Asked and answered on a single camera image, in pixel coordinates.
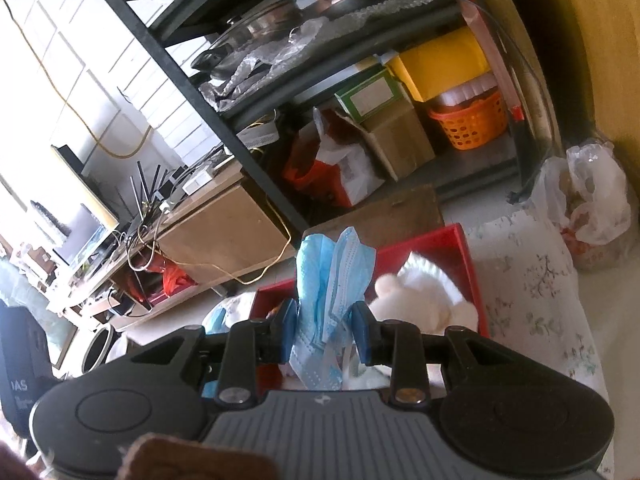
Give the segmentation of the black metal shelf rack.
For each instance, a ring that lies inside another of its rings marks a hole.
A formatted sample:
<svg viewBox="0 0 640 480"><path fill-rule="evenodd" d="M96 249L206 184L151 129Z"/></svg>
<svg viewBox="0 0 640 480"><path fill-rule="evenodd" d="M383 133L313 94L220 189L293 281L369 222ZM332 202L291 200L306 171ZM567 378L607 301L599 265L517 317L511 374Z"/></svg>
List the black metal shelf rack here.
<svg viewBox="0 0 640 480"><path fill-rule="evenodd" d="M238 135L251 122L270 110L292 114L319 104L328 96L326 90L309 98L307 96L300 103L293 100L370 55L413 46L421 39L434 38L436 32L448 26L460 24L463 3L469 3L480 12L503 58L508 61L518 58L524 70L533 70L529 59L506 30L506 25L489 11L484 0L342 0L336 9L325 8L320 2L314 2L303 8L302 17L305 20L322 16L339 20L345 15L380 6L390 6L393 11L389 14L376 11L363 21L360 28L331 37L319 47L296 55L293 62L272 79L266 80L262 87L243 94L223 110L208 104L202 96L200 87L204 78L187 75L168 50L190 39L214 32L222 34L236 23L242 12L259 9L268 0L174 0L149 25L145 25L134 13L130 6L133 1L105 0L119 21L149 53L198 116L220 137L222 144L239 159L246 174L273 201L277 211L285 216L296 232L314 226L319 218L309 213L299 193L290 191L278 177L255 162L248 148L242 146Z"/></svg>

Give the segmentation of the red and white bag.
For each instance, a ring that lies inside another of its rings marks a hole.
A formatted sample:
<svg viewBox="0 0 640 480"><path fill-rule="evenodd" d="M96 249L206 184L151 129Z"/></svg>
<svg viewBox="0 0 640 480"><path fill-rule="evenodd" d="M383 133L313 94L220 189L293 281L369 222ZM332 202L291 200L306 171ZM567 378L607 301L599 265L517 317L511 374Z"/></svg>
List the red and white bag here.
<svg viewBox="0 0 640 480"><path fill-rule="evenodd" d="M318 107L297 133L282 178L295 191L336 208L361 203L384 183L361 130L336 110Z"/></svg>

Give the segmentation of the brown cardboard box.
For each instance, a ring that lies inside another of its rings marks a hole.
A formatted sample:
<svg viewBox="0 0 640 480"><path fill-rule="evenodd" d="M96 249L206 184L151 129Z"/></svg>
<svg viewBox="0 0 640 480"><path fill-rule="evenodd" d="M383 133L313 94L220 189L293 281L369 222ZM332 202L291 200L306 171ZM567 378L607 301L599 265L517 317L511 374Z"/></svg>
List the brown cardboard box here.
<svg viewBox="0 0 640 480"><path fill-rule="evenodd" d="M398 182L433 160L436 155L413 105L397 101L357 124L364 142L378 158L388 175Z"/></svg>

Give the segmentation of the orange plastic basket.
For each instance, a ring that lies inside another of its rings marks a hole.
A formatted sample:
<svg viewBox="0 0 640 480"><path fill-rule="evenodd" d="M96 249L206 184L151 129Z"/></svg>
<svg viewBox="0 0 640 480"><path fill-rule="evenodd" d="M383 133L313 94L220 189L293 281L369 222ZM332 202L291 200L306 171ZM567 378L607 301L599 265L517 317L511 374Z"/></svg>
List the orange plastic basket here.
<svg viewBox="0 0 640 480"><path fill-rule="evenodd" d="M480 148L505 133L509 125L506 106L497 88L456 106L429 105L427 114L459 151Z"/></svg>

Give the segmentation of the red cardboard box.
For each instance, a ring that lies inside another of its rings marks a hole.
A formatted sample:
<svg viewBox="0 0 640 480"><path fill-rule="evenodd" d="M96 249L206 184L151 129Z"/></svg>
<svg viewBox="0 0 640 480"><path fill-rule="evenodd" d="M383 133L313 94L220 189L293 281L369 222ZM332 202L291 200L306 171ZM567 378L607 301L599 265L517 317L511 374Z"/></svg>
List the red cardboard box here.
<svg viewBox="0 0 640 480"><path fill-rule="evenodd" d="M477 331L482 336L489 337L488 318L480 296L480 286L477 283L469 246L459 223L378 248L372 282L366 298L374 297L374 281L380 275L397 273L412 252L438 266L457 286L464 299L474 304L478 313ZM281 302L288 298L297 298L295 276L276 284L259 287L250 310L250 318L265 318L272 309L279 307Z"/></svg>

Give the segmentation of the wooden low cabinet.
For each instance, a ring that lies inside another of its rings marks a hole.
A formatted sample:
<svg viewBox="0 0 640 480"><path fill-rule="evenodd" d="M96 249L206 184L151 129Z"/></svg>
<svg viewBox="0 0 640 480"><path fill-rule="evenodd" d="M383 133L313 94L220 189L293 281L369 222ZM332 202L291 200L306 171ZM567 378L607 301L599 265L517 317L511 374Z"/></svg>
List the wooden low cabinet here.
<svg viewBox="0 0 640 480"><path fill-rule="evenodd" d="M193 284L173 295L146 296L148 308L134 300L130 313L111 319L115 330L149 321L205 289L262 271L295 255L286 224L268 198L244 176L238 162L187 197L154 226L136 236L130 262L121 262L108 279L122 292L137 281L134 270L149 258L171 261Z"/></svg>

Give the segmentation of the blue face mask bundle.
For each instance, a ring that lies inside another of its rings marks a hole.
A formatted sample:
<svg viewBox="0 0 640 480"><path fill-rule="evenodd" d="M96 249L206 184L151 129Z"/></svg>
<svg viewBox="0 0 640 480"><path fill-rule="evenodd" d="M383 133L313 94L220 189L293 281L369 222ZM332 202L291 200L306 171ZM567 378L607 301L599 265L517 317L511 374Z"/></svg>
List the blue face mask bundle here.
<svg viewBox="0 0 640 480"><path fill-rule="evenodd" d="M350 307L364 299L376 250L349 226L338 240L306 236L296 256L299 316L290 365L308 390L340 390L342 359L352 341Z"/></svg>

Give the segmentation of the bubble wrap roll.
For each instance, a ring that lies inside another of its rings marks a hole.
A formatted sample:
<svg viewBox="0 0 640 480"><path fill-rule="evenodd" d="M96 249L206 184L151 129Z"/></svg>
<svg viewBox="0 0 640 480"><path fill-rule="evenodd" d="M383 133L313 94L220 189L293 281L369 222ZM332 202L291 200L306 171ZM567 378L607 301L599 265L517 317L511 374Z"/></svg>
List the bubble wrap roll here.
<svg viewBox="0 0 640 480"><path fill-rule="evenodd" d="M215 86L214 77L210 76L198 90L216 112L228 112L267 84L308 61L311 55L328 54L331 41L360 32L375 18L388 18L402 10L428 6L432 1L385 0L333 20L311 18L292 29L288 38L268 42L248 52L225 84Z"/></svg>

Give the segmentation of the green framed box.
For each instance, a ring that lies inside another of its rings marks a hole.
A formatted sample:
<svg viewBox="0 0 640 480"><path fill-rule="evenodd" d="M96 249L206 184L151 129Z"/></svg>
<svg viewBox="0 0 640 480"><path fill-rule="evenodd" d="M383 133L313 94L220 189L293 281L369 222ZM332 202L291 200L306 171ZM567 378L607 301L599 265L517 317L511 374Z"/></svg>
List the green framed box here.
<svg viewBox="0 0 640 480"><path fill-rule="evenodd" d="M386 67L382 67L360 84L337 91L334 96L344 112L360 124L404 94L398 80Z"/></svg>

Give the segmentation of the white plastic shopping bag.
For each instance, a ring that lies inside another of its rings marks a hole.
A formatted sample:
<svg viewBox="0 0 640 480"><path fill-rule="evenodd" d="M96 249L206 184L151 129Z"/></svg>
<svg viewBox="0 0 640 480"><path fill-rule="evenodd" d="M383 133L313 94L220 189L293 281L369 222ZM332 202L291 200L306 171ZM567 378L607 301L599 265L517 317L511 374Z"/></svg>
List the white plastic shopping bag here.
<svg viewBox="0 0 640 480"><path fill-rule="evenodd" d="M578 270L617 266L639 241L638 198L608 142L547 158L525 207L560 232Z"/></svg>

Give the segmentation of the dark wooden board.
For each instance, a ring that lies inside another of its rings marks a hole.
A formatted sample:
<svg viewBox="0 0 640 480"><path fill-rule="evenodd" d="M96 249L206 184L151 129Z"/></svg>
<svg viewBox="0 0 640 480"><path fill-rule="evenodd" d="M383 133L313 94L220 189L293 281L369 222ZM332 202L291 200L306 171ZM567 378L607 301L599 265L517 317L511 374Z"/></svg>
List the dark wooden board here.
<svg viewBox="0 0 640 480"><path fill-rule="evenodd" d="M313 226L304 232L303 237L322 234L336 242L344 229L352 226L362 244L383 248L444 225L434 188L430 184L421 184L410 190L393 192L386 198Z"/></svg>

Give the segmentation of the yellow padded envelope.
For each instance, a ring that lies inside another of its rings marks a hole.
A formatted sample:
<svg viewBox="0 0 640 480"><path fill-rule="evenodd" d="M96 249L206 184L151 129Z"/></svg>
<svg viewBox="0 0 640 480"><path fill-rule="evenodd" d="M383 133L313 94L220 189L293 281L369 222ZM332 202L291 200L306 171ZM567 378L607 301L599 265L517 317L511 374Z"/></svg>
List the yellow padded envelope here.
<svg viewBox="0 0 640 480"><path fill-rule="evenodd" d="M405 85L410 96L422 103L491 71L469 27L400 52L386 66Z"/></svg>

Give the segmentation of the flat screen monitor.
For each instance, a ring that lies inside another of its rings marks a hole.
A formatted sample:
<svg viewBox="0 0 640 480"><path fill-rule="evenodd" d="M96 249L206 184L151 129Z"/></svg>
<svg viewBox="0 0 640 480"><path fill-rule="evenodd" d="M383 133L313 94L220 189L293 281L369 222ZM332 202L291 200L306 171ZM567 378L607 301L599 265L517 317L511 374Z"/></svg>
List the flat screen monitor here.
<svg viewBox="0 0 640 480"><path fill-rule="evenodd" d="M118 218L81 175L84 165L66 145L52 145L36 172L27 211L49 248L77 271L118 227Z"/></svg>

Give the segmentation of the cream plush teddy bear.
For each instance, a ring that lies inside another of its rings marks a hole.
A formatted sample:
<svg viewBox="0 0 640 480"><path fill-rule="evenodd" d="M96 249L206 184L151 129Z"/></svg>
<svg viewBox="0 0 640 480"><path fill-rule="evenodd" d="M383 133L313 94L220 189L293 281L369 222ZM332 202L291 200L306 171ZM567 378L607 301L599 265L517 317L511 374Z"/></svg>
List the cream plush teddy bear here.
<svg viewBox="0 0 640 480"><path fill-rule="evenodd" d="M416 325L420 321L429 321L428 315L420 314L419 294L404 286L398 275L384 274L375 284L376 298L369 304L369 309L378 321L396 320Z"/></svg>

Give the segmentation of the steel pot with lid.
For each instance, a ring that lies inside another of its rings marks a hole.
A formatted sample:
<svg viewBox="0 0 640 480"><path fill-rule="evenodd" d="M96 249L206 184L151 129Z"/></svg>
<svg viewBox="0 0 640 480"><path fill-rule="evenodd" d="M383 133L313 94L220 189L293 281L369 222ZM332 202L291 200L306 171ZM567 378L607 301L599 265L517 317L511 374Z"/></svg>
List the steel pot with lid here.
<svg viewBox="0 0 640 480"><path fill-rule="evenodd" d="M287 37L303 21L297 0L278 0L262 6L231 26L201 52L191 67L221 79L229 79L244 58L257 48Z"/></svg>

